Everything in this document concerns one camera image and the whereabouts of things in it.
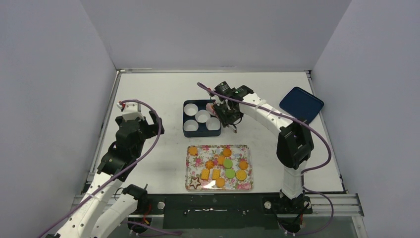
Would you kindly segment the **pink cat paw tongs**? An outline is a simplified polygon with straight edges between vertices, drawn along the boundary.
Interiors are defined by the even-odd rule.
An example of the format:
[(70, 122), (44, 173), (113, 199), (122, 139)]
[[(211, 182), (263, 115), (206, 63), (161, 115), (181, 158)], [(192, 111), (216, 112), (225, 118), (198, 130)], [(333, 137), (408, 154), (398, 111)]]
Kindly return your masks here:
[(207, 103), (206, 104), (206, 110), (209, 112), (209, 114), (213, 117), (219, 118), (218, 114), (216, 113), (214, 109), (215, 104), (214, 103)]

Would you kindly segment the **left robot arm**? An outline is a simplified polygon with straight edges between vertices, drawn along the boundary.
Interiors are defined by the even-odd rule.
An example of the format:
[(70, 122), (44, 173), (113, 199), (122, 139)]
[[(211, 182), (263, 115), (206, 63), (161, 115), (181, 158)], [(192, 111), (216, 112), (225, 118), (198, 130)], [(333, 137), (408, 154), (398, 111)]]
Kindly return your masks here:
[(164, 134), (162, 120), (155, 110), (149, 114), (149, 124), (138, 109), (124, 109), (115, 121), (118, 131), (102, 157), (92, 183), (82, 201), (65, 215), (66, 222), (49, 238), (105, 238), (131, 213), (142, 213), (148, 207), (147, 191), (136, 185), (123, 189), (123, 194), (110, 208), (106, 208), (137, 165), (144, 158), (145, 141)]

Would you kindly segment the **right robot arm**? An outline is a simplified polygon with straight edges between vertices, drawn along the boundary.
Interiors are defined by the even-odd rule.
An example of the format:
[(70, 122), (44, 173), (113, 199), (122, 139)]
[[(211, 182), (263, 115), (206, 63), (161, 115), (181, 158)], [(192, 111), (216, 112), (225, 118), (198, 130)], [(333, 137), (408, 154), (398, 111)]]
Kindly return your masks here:
[(214, 90), (202, 83), (197, 85), (214, 99), (213, 111), (223, 127), (235, 129), (247, 115), (276, 136), (276, 155), (284, 167), (280, 205), (286, 212), (297, 209), (300, 206), (299, 197), (304, 193), (302, 171), (314, 149), (308, 126), (282, 114), (245, 85), (231, 88), (222, 82)]

